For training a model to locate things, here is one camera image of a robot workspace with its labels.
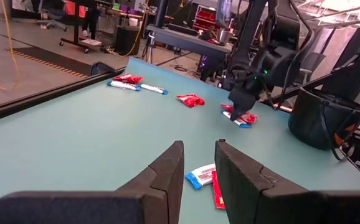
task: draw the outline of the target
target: yellow cable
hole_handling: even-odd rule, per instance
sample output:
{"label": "yellow cable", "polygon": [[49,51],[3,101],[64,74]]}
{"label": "yellow cable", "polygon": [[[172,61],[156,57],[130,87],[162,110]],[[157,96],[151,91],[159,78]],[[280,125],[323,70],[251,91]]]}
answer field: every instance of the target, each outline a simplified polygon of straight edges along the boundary
{"label": "yellow cable", "polygon": [[15,88],[18,86],[19,81],[21,80],[21,73],[20,73],[20,71],[19,71],[16,58],[14,57],[14,50],[12,49],[11,32],[10,32],[10,25],[9,25],[9,23],[8,23],[6,6],[5,6],[5,4],[4,4],[4,0],[0,0],[0,1],[1,1],[1,6],[2,6],[2,8],[3,8],[4,18],[6,19],[6,29],[7,29],[8,42],[9,42],[9,46],[10,46],[11,58],[12,58],[12,61],[14,62],[14,66],[15,66],[15,68],[16,68],[16,74],[17,74],[16,82],[15,82],[15,84],[14,84],[13,87],[11,87],[11,88],[5,88],[5,87],[0,86],[0,90],[13,90],[13,89],[15,89]]}
{"label": "yellow cable", "polygon": [[143,17],[141,18],[140,28],[138,29],[138,33],[137,33],[137,36],[136,36],[136,40],[135,40],[133,46],[131,47],[130,51],[129,51],[127,54],[125,54],[125,55],[119,55],[119,57],[127,57],[127,56],[129,56],[129,55],[131,54],[131,52],[133,51],[133,49],[136,47],[136,43],[137,43],[138,37],[139,37],[140,34],[141,34],[141,30],[143,30],[143,22],[144,22],[144,20],[145,20],[145,15],[147,15],[147,10],[144,11]]}

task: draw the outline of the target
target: white snack bar wrapper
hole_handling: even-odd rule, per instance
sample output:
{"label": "white snack bar wrapper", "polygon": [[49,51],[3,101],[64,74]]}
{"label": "white snack bar wrapper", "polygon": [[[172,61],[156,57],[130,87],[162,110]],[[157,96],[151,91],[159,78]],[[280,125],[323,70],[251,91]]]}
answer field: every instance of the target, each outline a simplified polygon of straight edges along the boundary
{"label": "white snack bar wrapper", "polygon": [[216,170],[215,164],[209,164],[186,174],[186,179],[191,182],[195,189],[212,183],[212,171]]}

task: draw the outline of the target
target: red snack wrapper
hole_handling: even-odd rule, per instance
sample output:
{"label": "red snack wrapper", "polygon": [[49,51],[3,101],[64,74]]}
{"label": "red snack wrapper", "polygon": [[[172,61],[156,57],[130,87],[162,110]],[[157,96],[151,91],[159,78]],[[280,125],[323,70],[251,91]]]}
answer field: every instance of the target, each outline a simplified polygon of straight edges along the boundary
{"label": "red snack wrapper", "polygon": [[144,77],[138,77],[138,76],[126,73],[124,75],[119,75],[117,77],[114,77],[113,79],[116,81],[124,82],[124,83],[137,84],[137,83],[141,82],[144,79]]}
{"label": "red snack wrapper", "polygon": [[212,171],[213,193],[215,197],[216,208],[225,209],[222,192],[220,191],[219,181],[217,181],[216,170]]}
{"label": "red snack wrapper", "polygon": [[205,105],[205,100],[193,93],[187,95],[178,95],[177,98],[191,108],[195,107],[196,105]]}
{"label": "red snack wrapper", "polygon": [[[234,108],[233,105],[229,105],[229,104],[221,104],[221,107],[223,110],[228,111],[229,113],[232,113],[232,110]],[[245,114],[241,115],[240,119],[242,121],[245,121],[246,123],[250,123],[250,124],[254,124],[256,123],[258,116],[255,114],[251,114],[249,113],[249,111],[247,111]]]}

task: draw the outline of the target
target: floor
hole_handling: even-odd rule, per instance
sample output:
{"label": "floor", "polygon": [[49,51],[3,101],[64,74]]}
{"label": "floor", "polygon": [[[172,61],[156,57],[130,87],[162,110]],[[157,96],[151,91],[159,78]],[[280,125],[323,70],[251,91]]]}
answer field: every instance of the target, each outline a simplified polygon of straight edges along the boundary
{"label": "floor", "polygon": [[[122,68],[125,67],[128,62],[128,57],[104,54],[99,50],[91,50],[88,54],[84,54],[81,48],[74,45],[64,44],[64,46],[61,47],[59,45],[61,37],[73,39],[73,27],[68,27],[67,32],[59,28],[41,29],[34,22],[25,20],[10,21],[9,26],[14,48],[39,47],[89,65],[101,61],[114,68]],[[142,40],[139,54],[136,57],[141,58],[144,46],[145,40]],[[2,15],[0,15],[0,85],[10,88],[16,82],[16,72],[11,55],[6,51],[8,48],[9,43],[6,25]],[[172,64],[181,64],[184,68],[188,68],[189,71],[196,71],[196,63],[200,56],[198,54],[188,53],[189,52],[182,52],[182,54],[187,55],[180,57],[177,59],[177,62],[175,62],[173,58],[179,57],[180,55],[174,55],[173,52],[158,47],[154,49],[153,63],[158,64],[171,60],[170,62],[162,64],[162,67],[181,73],[171,67]],[[0,104],[79,80],[78,77],[25,58],[15,56],[15,59],[21,71],[21,80],[17,88],[13,91],[0,90]],[[181,73],[181,75],[195,78],[195,75],[190,74],[192,73]]]}

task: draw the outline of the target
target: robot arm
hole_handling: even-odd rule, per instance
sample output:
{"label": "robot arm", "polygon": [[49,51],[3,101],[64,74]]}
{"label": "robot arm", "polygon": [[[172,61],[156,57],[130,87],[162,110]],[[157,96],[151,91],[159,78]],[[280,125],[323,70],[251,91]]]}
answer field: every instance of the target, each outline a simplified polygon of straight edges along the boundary
{"label": "robot arm", "polygon": [[254,59],[249,62],[249,46],[253,41],[267,0],[250,0],[238,45],[227,66],[222,86],[231,90],[229,99],[234,103],[231,120],[250,110],[263,90],[274,86],[287,87],[297,76],[300,60],[311,45],[313,31],[299,49],[299,12],[291,0],[268,0],[268,16],[263,23],[263,41]]}

